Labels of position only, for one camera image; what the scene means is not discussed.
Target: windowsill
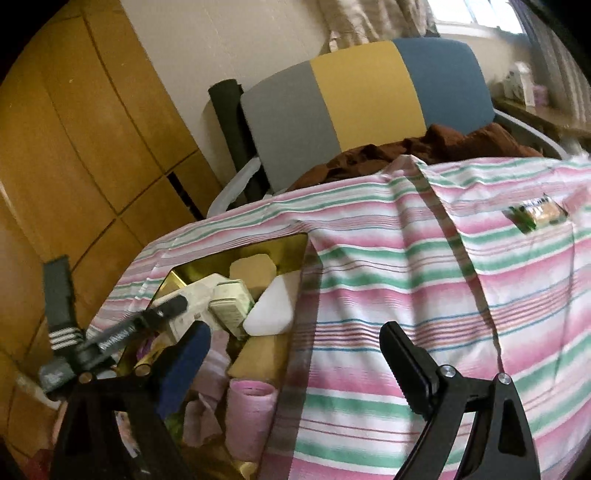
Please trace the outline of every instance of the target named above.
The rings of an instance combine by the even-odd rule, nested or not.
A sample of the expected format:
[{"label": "windowsill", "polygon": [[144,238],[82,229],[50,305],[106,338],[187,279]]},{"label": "windowsill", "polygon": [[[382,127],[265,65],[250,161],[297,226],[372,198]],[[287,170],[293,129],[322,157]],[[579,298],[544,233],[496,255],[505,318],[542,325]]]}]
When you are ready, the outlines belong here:
[{"label": "windowsill", "polygon": [[499,38],[525,37],[524,33],[511,33],[500,28],[483,27],[475,23],[436,22],[437,31],[443,35],[463,35],[466,37]]}]

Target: white eraser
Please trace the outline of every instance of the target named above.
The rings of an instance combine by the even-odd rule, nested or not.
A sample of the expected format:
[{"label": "white eraser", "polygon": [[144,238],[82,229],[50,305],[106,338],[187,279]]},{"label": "white eraser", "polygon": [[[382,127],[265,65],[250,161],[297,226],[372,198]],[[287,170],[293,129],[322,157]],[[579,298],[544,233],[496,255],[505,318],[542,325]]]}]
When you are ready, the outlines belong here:
[{"label": "white eraser", "polygon": [[289,332],[299,291],[300,270],[278,275],[263,292],[242,327],[251,336]]}]

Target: curtain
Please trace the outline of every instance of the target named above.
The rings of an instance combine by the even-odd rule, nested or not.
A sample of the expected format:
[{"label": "curtain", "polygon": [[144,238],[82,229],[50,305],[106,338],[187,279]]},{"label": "curtain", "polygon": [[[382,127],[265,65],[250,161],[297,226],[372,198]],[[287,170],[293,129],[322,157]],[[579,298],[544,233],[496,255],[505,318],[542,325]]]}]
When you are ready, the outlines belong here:
[{"label": "curtain", "polygon": [[319,0],[330,51],[398,37],[438,35],[427,0]]},{"label": "curtain", "polygon": [[509,0],[530,38],[537,82],[548,87],[556,108],[591,121],[591,88],[558,36],[521,0]]}]

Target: rolled mat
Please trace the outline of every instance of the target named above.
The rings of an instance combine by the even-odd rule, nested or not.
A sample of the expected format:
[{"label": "rolled mat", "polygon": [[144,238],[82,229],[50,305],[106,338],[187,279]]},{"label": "rolled mat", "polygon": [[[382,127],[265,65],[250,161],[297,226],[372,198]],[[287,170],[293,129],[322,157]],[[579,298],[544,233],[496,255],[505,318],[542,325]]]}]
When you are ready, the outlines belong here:
[{"label": "rolled mat", "polygon": [[269,435],[277,389],[255,380],[232,380],[226,412],[226,448],[236,460],[258,462]]},{"label": "rolled mat", "polygon": [[[256,154],[255,144],[240,106],[242,87],[235,79],[227,79],[210,87],[208,92],[238,171]],[[263,198],[268,189],[269,181],[261,168],[246,185],[244,195],[249,202],[256,202]]]}]

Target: metal screw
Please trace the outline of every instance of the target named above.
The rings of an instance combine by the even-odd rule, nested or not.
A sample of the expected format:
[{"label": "metal screw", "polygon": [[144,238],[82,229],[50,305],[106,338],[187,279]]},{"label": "metal screw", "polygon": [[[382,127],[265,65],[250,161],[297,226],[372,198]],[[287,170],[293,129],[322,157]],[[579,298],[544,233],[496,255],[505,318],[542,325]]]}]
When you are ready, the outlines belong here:
[{"label": "metal screw", "polygon": [[442,365],[441,373],[444,377],[453,378],[456,376],[456,369],[453,368],[451,365]]},{"label": "metal screw", "polygon": [[90,372],[84,372],[81,373],[80,376],[78,377],[78,382],[80,383],[89,383],[92,381],[92,374]]},{"label": "metal screw", "polygon": [[138,377],[146,377],[147,375],[150,374],[151,371],[152,371],[152,367],[150,367],[147,364],[142,364],[134,370],[134,373]]},{"label": "metal screw", "polygon": [[502,384],[509,385],[511,383],[511,377],[507,374],[500,373],[498,375],[498,378],[499,382],[501,382]]}]

